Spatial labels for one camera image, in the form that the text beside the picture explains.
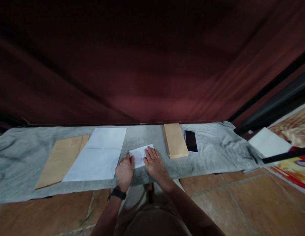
wristwatch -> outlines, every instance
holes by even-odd
[[[109,200],[111,198],[111,196],[116,196],[118,198],[121,198],[122,200],[124,200],[126,198],[126,193],[125,192],[121,192],[118,189],[113,189],[113,191],[111,192],[109,198],[107,200]]]

hand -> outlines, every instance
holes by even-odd
[[[148,150],[145,149],[145,153],[146,157],[143,161],[145,162],[148,173],[158,181],[158,179],[162,178],[166,174],[159,153],[157,150],[150,148],[149,146]]]
[[[127,192],[134,174],[134,156],[126,154],[115,168],[115,173],[118,179],[116,187],[122,192]]]

black smartphone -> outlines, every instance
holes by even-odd
[[[185,131],[185,142],[186,142],[187,149],[189,151],[198,152],[195,132],[186,130]]]

table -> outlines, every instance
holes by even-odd
[[[160,153],[165,170],[173,179],[257,168],[262,160],[257,151],[233,132],[229,122],[185,124],[193,130],[198,153],[169,159],[162,125],[97,126],[127,128],[120,160],[129,150],[153,144]],[[92,134],[96,127],[13,128],[0,138],[0,203],[27,201],[55,194],[115,187],[117,179],[61,182],[34,190],[49,153],[57,139]],[[135,169],[131,185],[154,182],[145,166]]]

grout line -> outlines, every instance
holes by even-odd
[[[290,198],[290,200],[291,200],[295,205],[297,205],[298,208],[305,214],[305,211],[303,210],[303,208],[296,202],[296,200],[294,200],[294,198],[287,192],[287,190],[285,190],[284,187],[282,187],[281,184],[278,183],[278,182],[274,179],[274,177],[273,177],[272,175],[273,175],[273,173],[271,173],[270,177],[273,179],[273,181],[275,181],[275,182],[280,186],[280,188],[288,195],[288,197]]]
[[[57,234],[56,236],[71,236],[71,235],[74,235],[80,231],[83,231],[84,229],[81,228],[81,229],[74,229],[73,231],[71,232],[68,232],[68,233],[60,233],[60,234]]]
[[[240,206],[238,205],[238,202],[235,200],[235,197],[233,196],[232,192],[230,191],[230,189],[229,189],[228,187],[227,187],[227,190],[229,191],[229,193],[230,193],[230,195],[231,195],[233,201],[235,202],[235,205],[236,205],[236,206],[238,207],[238,209],[240,210],[242,216],[244,217],[244,220],[246,221],[246,223],[247,223],[248,227],[250,228],[250,230],[252,231],[253,235],[256,236],[255,231],[253,230],[252,226],[250,225],[250,223],[248,222],[247,218],[245,217],[245,215],[244,215],[242,209],[241,209]]]
[[[94,200],[94,196],[95,196],[95,195],[96,195],[96,192],[93,191],[93,193],[92,193],[92,198],[91,198],[90,205],[89,205],[89,209],[88,209],[88,213],[87,213],[87,216],[86,216],[86,217],[88,217],[88,216],[90,215],[90,213],[91,213],[91,208],[92,208],[92,204],[93,204],[93,200]],[[84,229],[83,229],[83,235],[82,235],[82,236],[85,236],[85,232],[86,232],[88,220],[89,220],[89,219],[87,219],[86,222],[85,222],[85,226],[84,226]]]
[[[230,183],[230,184],[227,184],[227,185],[223,185],[223,186],[220,186],[218,188],[213,188],[211,190],[207,190],[207,191],[204,191],[204,192],[201,192],[201,193],[197,193],[195,195],[192,195],[190,196],[190,198],[194,198],[194,197],[197,197],[199,195],[204,195],[206,193],[209,193],[209,192],[214,192],[214,191],[217,191],[217,190],[220,190],[220,189],[224,189],[224,188],[228,188],[230,186],[233,186],[233,185],[236,185],[236,184],[240,184],[240,183],[243,183],[243,182],[246,182],[246,181],[250,181],[252,179],[255,179],[255,178],[258,178],[258,177],[262,177],[264,175],[267,175],[266,173],[265,174],[259,174],[259,175],[255,175],[255,176],[252,176],[250,178],[247,178],[247,179],[243,179],[243,180],[240,180],[240,181],[237,181],[237,182],[233,182],[233,183]]]
[[[96,226],[96,224],[90,225],[90,226],[87,226],[85,229],[94,228],[95,226]],[[80,232],[80,231],[83,231],[83,230],[84,230],[83,228],[81,228],[81,229],[74,229],[74,230],[71,231],[71,232],[68,232],[68,233],[60,233],[60,234],[58,234],[58,235],[56,235],[56,236],[71,236],[71,235],[74,235],[74,234],[76,234],[76,233],[78,233],[78,232]]]

